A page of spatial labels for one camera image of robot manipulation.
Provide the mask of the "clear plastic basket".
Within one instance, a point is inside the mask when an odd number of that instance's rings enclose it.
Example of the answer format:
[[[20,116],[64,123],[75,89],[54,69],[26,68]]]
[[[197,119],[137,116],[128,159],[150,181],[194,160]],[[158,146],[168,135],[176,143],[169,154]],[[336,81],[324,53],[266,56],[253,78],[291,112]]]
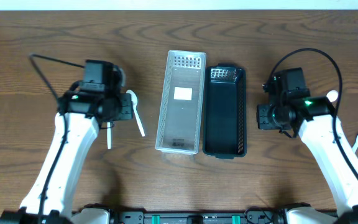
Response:
[[[169,50],[155,148],[175,154],[199,151],[206,54]]]

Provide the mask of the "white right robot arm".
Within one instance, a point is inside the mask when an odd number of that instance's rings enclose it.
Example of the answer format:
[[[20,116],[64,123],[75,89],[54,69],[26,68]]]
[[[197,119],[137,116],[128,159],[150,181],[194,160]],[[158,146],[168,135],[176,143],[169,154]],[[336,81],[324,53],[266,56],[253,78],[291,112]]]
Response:
[[[339,215],[358,206],[358,158],[326,99],[293,100],[287,105],[258,105],[258,128],[299,136],[324,175]],[[294,135],[287,133],[294,130]]]

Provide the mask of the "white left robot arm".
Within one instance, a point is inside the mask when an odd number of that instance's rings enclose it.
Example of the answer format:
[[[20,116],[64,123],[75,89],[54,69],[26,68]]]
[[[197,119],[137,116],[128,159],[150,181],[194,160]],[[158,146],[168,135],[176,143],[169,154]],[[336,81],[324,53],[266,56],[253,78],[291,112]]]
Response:
[[[58,102],[52,143],[20,207],[31,215],[57,211],[69,218],[83,164],[102,123],[132,119],[132,99],[128,93],[105,96],[68,91]]]

